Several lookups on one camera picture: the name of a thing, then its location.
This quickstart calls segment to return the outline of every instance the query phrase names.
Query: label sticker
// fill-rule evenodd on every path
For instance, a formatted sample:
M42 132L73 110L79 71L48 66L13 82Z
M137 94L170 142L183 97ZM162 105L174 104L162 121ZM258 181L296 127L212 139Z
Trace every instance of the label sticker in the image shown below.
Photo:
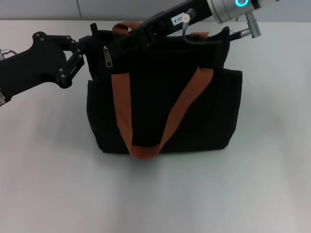
M181 13L171 19L174 26L183 22L182 17L184 14L185 13Z

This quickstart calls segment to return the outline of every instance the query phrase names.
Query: white wall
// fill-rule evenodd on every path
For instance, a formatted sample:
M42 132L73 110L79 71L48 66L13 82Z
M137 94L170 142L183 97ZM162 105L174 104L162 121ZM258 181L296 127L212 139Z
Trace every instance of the white wall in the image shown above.
M77 0L0 0L0 19L144 20L183 2L183 0L78 1L77 4ZM256 16L258 21L263 22L311 22L310 10L310 0L281 0L260 9L256 12Z

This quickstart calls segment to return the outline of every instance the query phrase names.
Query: glowing blue light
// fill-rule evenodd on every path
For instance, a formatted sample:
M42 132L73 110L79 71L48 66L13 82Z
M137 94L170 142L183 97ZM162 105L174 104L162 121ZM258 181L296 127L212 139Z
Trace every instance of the glowing blue light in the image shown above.
M248 0L245 0L244 3L240 3L241 0L235 0L235 4L238 6L238 7L244 7L248 4Z

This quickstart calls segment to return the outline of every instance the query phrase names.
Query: white table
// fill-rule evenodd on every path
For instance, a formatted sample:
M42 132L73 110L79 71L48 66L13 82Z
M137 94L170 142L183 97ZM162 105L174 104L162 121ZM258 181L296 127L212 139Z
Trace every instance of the white table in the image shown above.
M91 23L0 21L0 48L22 52L38 31L77 40ZM87 65L69 89L14 96L0 108L0 233L311 232L311 24L260 28L231 44L225 67L243 71L243 92L222 151L147 162L102 153L86 116Z

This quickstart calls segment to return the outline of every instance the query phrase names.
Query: brown strap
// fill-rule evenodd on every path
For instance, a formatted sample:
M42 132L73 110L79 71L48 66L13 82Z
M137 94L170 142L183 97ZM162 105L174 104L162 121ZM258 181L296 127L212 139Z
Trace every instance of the brown strap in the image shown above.
M208 37L208 32L206 32L206 33L191 33L191 35L192 35L192 36L198 36L198 37L200 37L201 39L206 40L207 37Z
M140 22L129 21L118 23L112 28L112 32L119 35L128 35L128 29L136 30L141 25Z
M122 22L113 26L112 32L124 36L128 35L128 29L136 30L140 25L141 23L136 21ZM208 37L208 33L191 33L191 35L198 36L204 40L206 40Z
M132 145L133 130L130 75L129 73L112 75L113 99L117 125L130 154L136 159L151 159L156 157L178 128L189 106L205 90L212 80L212 77L212 69L197 68L169 113L160 144L151 148L144 148Z

